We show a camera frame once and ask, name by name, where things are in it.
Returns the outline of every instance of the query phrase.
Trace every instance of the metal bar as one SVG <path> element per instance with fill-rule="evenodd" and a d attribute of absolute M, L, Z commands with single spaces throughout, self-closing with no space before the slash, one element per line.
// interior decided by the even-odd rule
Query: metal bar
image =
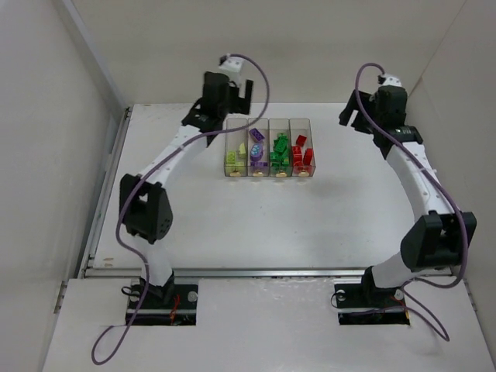
<path fill-rule="evenodd" d="M 360 277 L 364 269 L 331 269 L 331 268 L 295 268 L 295 269 L 174 269 L 177 278 L 247 278 L 247 277 Z M 87 269 L 85 277 L 138 277 L 139 269 Z M 432 276 L 450 276 L 449 270 L 433 270 Z"/>
<path fill-rule="evenodd" d="M 118 122 L 122 112 L 126 109 L 126 102 L 112 79 L 105 60 L 98 52 L 95 41 L 88 32 L 79 11 L 71 0 L 52 0 L 52 3 L 71 35 L 93 83 L 110 109 L 112 117 Z"/>
<path fill-rule="evenodd" d="M 129 126 L 129 120 L 130 113 L 127 109 L 124 111 L 124 114 L 120 121 L 119 130 L 117 132 L 117 137 L 115 138 L 112 152 L 108 155 L 108 165 L 106 169 L 105 179 L 103 181 L 102 189 L 100 190 L 100 197 L 98 198 L 98 204 L 95 209 L 95 213 L 88 218 L 88 220 L 91 219 L 91 228 L 88 234 L 88 238 L 86 239 L 86 244 L 84 245 L 84 250 L 81 248 L 82 254 L 80 255 L 78 260 L 78 272 L 75 277 L 82 278 L 85 276 L 85 271 L 88 268 L 90 257 L 92 255 L 95 255 L 98 241 L 100 240 L 100 234 L 102 233 L 105 213 L 107 212 L 107 208 L 109 206 L 109 199 L 110 194 L 112 193 L 112 186 L 114 184 L 115 174 L 117 173 L 117 167 L 119 165 L 122 148 L 124 147 L 124 141 L 126 139 L 126 133 Z"/>

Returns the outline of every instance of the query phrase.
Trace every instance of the white floor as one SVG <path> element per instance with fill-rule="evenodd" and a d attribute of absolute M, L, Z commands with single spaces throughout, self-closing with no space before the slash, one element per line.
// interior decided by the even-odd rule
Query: white floor
<path fill-rule="evenodd" d="M 201 281 L 196 326 L 135 326 L 114 359 L 96 367 L 91 347 L 106 326 L 123 323 L 119 289 L 128 283 L 69 283 L 44 372 L 494 372 L 463 284 L 410 287 L 443 322 L 451 336 L 445 343 L 416 315 L 411 326 L 339 325 L 329 303 L 331 279 Z M 122 331 L 104 339 L 99 359 Z"/>
<path fill-rule="evenodd" d="M 160 153 L 188 109 L 134 106 L 94 267 L 140 267 L 115 241 L 119 181 Z M 266 117 L 311 120 L 316 171 L 304 180 L 224 177 L 225 137 L 218 136 L 167 187 L 174 223 L 165 240 L 173 266 L 341 269 L 368 267 L 397 253 L 413 225 L 408 199 L 372 136 L 338 125 L 342 109 L 270 106 Z M 252 113 L 258 110 L 255 105 Z"/>

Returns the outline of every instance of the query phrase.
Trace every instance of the white wall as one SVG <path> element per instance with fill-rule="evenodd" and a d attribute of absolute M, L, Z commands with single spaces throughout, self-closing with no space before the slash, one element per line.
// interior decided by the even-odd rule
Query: white wall
<path fill-rule="evenodd" d="M 370 60 L 395 70 L 411 90 L 463 1 L 74 3 L 131 104 L 193 102 L 203 72 L 228 52 L 262 64 L 273 102 L 345 102 L 358 67 Z M 263 94 L 256 89 L 255 99 Z"/>
<path fill-rule="evenodd" d="M 50 0 L 0 0 L 0 369 L 35 371 L 109 111 Z"/>
<path fill-rule="evenodd" d="M 429 158 L 478 221 L 467 278 L 496 357 L 496 2 L 467 0 L 409 102 Z"/>

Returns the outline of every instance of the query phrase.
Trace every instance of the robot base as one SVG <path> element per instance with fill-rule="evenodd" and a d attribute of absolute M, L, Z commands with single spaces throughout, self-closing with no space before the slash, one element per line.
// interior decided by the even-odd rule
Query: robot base
<path fill-rule="evenodd" d="M 157 291 L 148 291 L 141 308 L 138 311 L 134 326 L 194 326 L 196 325 L 196 305 L 198 303 L 198 285 L 175 284 L 167 282 L 164 295 L 157 295 Z M 143 280 L 131 285 L 131 292 L 136 296 L 129 296 L 126 324 L 133 316 L 139 297 L 143 289 Z"/>

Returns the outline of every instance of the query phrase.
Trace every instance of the purple cable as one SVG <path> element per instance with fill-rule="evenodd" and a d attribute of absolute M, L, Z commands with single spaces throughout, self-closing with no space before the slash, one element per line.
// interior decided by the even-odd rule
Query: purple cable
<path fill-rule="evenodd" d="M 467 260 L 468 260 L 468 236 L 467 236 L 467 228 L 465 226 L 465 223 L 463 222 L 463 216 L 461 214 L 461 211 L 458 209 L 456 206 L 456 202 L 453 200 L 453 198 L 450 196 L 448 191 L 423 167 L 422 163 L 411 153 L 408 151 L 408 149 L 403 146 L 401 142 L 396 140 L 393 136 L 391 136 L 388 132 L 383 130 L 367 113 L 365 110 L 362 100 L 360 98 L 360 93 L 359 93 L 359 86 L 360 86 L 360 77 L 363 73 L 363 70 L 365 70 L 367 67 L 376 67 L 379 70 L 381 70 L 382 74 L 385 73 L 384 68 L 380 64 L 375 64 L 375 63 L 367 63 L 364 64 L 360 69 L 358 70 L 358 73 L 356 74 L 356 79 L 355 79 L 355 96 L 356 96 L 356 102 L 358 103 L 358 107 L 360 108 L 360 111 L 362 112 L 363 116 L 365 119 L 369 122 L 369 124 L 377 130 L 382 136 L 386 137 L 388 140 L 390 140 L 395 146 L 397 146 L 401 151 L 403 151 L 409 158 L 410 160 L 415 164 L 415 166 L 424 174 L 425 178 L 436 188 L 443 196 L 444 198 L 449 202 L 449 205 L 451 205 L 451 208 L 453 208 L 453 211 L 455 212 L 456 219 L 458 220 L 458 223 L 460 224 L 460 231 L 461 231 L 461 236 L 462 236 L 462 262 L 460 265 L 460 270 L 458 271 L 458 275 L 456 276 L 455 280 L 452 283 L 449 284 L 437 284 L 432 281 L 428 281 L 427 279 L 417 277 L 415 278 L 415 281 L 421 281 L 422 283 L 427 283 L 432 285 L 433 287 L 436 288 L 443 288 L 443 289 L 449 289 L 457 286 L 462 280 L 463 276 L 465 274 L 465 270 L 467 269 Z M 449 342 L 450 341 L 450 336 L 448 335 L 448 332 L 444 328 L 443 324 L 441 321 L 432 313 L 425 305 L 423 305 L 419 300 L 417 300 L 415 297 L 413 297 L 411 294 L 409 294 L 407 291 L 405 291 L 405 286 L 410 284 L 412 281 L 407 281 L 401 286 L 401 290 L 403 293 L 409 297 L 413 302 L 415 302 L 417 305 L 419 305 L 421 308 L 423 308 L 429 315 L 432 316 L 432 318 L 436 321 L 436 323 L 439 325 L 441 330 L 443 331 L 443 334 L 422 314 L 420 314 L 417 310 L 414 310 L 413 308 L 409 308 L 408 306 L 393 306 L 390 308 L 376 308 L 373 310 L 369 310 L 366 312 L 354 312 L 353 314 L 355 315 L 367 315 L 367 314 L 377 314 L 377 313 L 383 313 L 386 312 L 388 309 L 399 309 L 403 308 L 405 310 L 408 310 L 410 312 L 413 312 L 416 314 L 419 318 L 421 318 L 425 323 L 427 323 L 428 326 L 430 326 L 442 339 L 445 341 Z"/>
<path fill-rule="evenodd" d="M 232 132 L 235 132 L 235 131 L 238 131 L 238 130 L 247 129 L 248 127 L 250 127 L 253 124 L 255 124 L 256 122 L 258 122 L 262 118 L 262 116 L 264 116 L 264 114 L 265 114 L 265 112 L 267 110 L 267 106 L 269 105 L 269 101 L 270 101 L 270 85 L 269 85 L 269 80 L 267 79 L 267 76 L 266 76 L 264 70 L 262 69 L 262 67 L 257 62 L 255 62 L 254 60 L 252 60 L 250 57 L 245 56 L 243 54 L 237 54 L 237 53 L 228 54 L 228 57 L 239 57 L 239 58 L 243 58 L 244 60 L 247 60 L 262 75 L 262 78 L 263 78 L 263 80 L 265 82 L 265 87 L 266 87 L 266 90 L 267 90 L 267 95 L 266 95 L 266 98 L 265 98 L 265 103 L 263 104 L 262 111 L 260 112 L 260 114 L 257 116 L 256 119 L 254 119 L 252 122 L 249 122 L 245 126 L 239 126 L 237 128 L 231 128 L 231 129 L 216 130 L 216 131 L 208 132 L 208 133 L 201 133 L 201 134 L 198 134 L 197 136 L 194 136 L 194 137 L 188 139 L 187 141 L 185 141 L 182 144 L 181 147 L 178 147 L 175 151 L 173 151 L 170 155 L 168 155 L 167 157 L 165 157 L 165 159 L 163 159 L 155 167 L 153 167 L 147 174 L 145 174 L 144 176 L 142 176 L 141 179 L 139 180 L 139 182 L 134 187 L 134 189 L 131 190 L 131 192 L 129 194 L 129 197 L 126 199 L 126 201 L 124 202 L 124 205 L 122 206 L 122 211 L 119 213 L 119 219 L 117 221 L 117 226 L 115 227 L 115 238 L 117 239 L 117 242 L 121 246 L 123 246 L 127 250 L 131 251 L 132 253 L 136 254 L 142 260 L 143 265 L 145 267 L 145 277 L 146 277 L 145 278 L 145 286 L 143 288 L 143 293 L 139 297 L 140 300 L 138 301 L 138 304 L 136 305 L 136 309 L 135 309 L 135 311 L 133 313 L 133 316 L 131 316 L 131 319 L 129 320 L 129 322 L 128 322 L 127 326 L 126 326 L 126 329 L 122 333 L 122 336 L 119 339 L 119 341 L 117 342 L 117 345 L 115 345 L 114 350 L 104 360 L 96 360 L 96 357 L 95 357 L 96 348 L 97 348 L 98 344 L 100 343 L 100 341 L 102 340 L 103 336 L 105 336 L 107 334 L 107 332 L 109 332 L 112 328 L 114 328 L 114 326 L 113 325 L 109 326 L 105 331 L 102 332 L 102 334 L 95 341 L 95 344 L 91 348 L 91 361 L 93 362 L 93 364 L 96 364 L 97 366 L 101 366 L 101 365 L 107 363 L 109 360 L 111 360 L 117 354 L 117 351 L 119 351 L 119 347 L 122 345 L 122 342 L 124 341 L 127 332 L 130 330 L 131 326 L 133 325 L 134 320 L 136 319 L 136 317 L 138 315 L 138 311 L 141 309 L 141 305 L 143 304 L 143 301 L 145 299 L 146 293 L 148 292 L 149 281 L 150 281 L 150 267 L 149 267 L 149 264 L 148 264 L 148 260 L 146 259 L 146 257 L 140 251 L 138 251 L 137 249 L 132 248 L 131 246 L 129 246 L 126 243 L 124 243 L 124 241 L 122 240 L 122 238 L 120 236 L 120 229 L 121 229 L 122 221 L 124 219 L 124 215 L 126 214 L 128 208 L 129 208 L 129 205 L 131 204 L 132 199 L 136 196 L 136 193 L 141 188 L 141 186 L 143 186 L 143 184 L 146 182 L 146 180 L 153 173 L 155 173 L 156 171 L 158 171 L 166 162 L 168 162 L 170 159 L 172 159 L 173 157 L 175 157 L 176 155 L 178 155 L 182 151 L 182 148 L 183 147 L 186 147 L 186 146 L 190 145 L 191 143 L 193 143 L 194 141 L 199 140 L 200 138 L 205 137 L 205 136 L 214 136 L 214 135 L 218 135 L 218 134 L 232 133 Z"/>

